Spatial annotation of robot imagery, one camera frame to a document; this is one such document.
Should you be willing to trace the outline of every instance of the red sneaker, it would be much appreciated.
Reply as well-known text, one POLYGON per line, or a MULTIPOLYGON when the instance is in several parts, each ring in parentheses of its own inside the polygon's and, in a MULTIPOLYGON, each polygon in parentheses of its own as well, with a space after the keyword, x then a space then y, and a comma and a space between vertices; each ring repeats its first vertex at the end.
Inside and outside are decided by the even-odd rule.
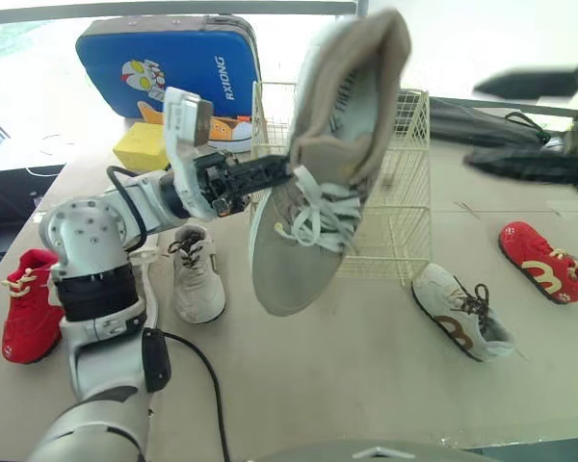
POLYGON ((523 221, 508 224, 499 234, 503 254, 551 301, 578 301, 578 260, 548 241, 523 221))
POLYGON ((49 268, 58 257, 49 250, 32 248, 19 259, 19 269, 7 277, 11 308, 4 323, 2 355, 13 363, 35 363, 60 341, 59 301, 49 299, 49 268))

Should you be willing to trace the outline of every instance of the table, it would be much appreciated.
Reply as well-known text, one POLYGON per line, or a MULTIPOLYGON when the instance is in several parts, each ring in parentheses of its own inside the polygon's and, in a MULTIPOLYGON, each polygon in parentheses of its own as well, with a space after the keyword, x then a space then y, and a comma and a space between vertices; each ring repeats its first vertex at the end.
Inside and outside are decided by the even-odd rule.
MULTIPOLYGON (((486 178, 460 165, 467 148, 434 142, 433 258, 470 290, 490 288, 491 306, 521 354, 480 364, 429 322, 391 281, 336 280, 307 310, 274 318, 258 304, 248 266, 247 214, 208 226, 219 249, 226 313, 187 325, 171 309, 171 259, 150 270, 160 325, 195 342, 221 381, 234 460, 342 438, 409 439, 483 447, 578 437, 578 304, 559 307, 500 255, 495 237, 509 221, 530 221, 578 255, 578 195, 571 189, 486 178)), ((40 205, 101 192, 109 150, 68 163, 40 205)), ((0 264, 40 245, 32 216, 0 264)), ((160 237, 160 246, 172 233, 160 237)), ((0 286, 1 325, 7 291, 0 286)), ((149 453, 156 462, 221 460, 214 395, 205 368, 170 344, 173 377, 154 397, 149 453)), ((72 404, 61 345, 31 366, 0 355, 0 459, 21 460, 72 404)))

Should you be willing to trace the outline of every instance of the robotic arm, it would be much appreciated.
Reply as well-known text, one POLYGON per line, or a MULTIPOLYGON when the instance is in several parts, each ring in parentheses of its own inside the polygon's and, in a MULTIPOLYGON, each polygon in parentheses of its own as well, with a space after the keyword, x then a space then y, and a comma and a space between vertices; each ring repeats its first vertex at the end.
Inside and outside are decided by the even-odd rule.
POLYGON ((248 194, 291 178, 284 157, 239 164, 223 152, 200 156, 212 105, 197 95, 169 88, 164 114, 172 171, 134 176, 109 167, 112 189, 70 199, 40 225, 43 243, 60 256, 52 279, 79 402, 51 425, 31 461, 144 460, 149 400, 169 382, 171 365, 163 333, 144 328, 128 252, 187 218, 242 212, 248 194), (116 172, 130 178, 122 185, 116 172))

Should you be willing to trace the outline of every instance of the wire mesh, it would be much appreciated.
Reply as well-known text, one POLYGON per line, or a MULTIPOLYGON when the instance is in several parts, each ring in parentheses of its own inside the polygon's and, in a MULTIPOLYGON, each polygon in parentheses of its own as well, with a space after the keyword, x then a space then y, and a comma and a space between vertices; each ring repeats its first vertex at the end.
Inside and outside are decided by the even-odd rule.
MULTIPOLYGON (((252 158, 285 155, 294 113, 295 85, 255 83, 252 158)), ((401 90, 394 131, 381 173, 338 277, 409 282, 431 261, 431 191, 428 150, 430 104, 420 90, 401 90)), ((263 193, 251 199, 252 210, 263 193)))

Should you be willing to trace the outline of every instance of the yellow sponge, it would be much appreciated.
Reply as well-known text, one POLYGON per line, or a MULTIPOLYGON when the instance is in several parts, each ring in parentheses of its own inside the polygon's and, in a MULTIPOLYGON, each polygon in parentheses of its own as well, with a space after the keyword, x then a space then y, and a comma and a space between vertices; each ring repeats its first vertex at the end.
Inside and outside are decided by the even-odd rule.
POLYGON ((131 170, 165 168, 169 162, 165 153, 163 125, 136 122, 114 146, 114 154, 131 170))

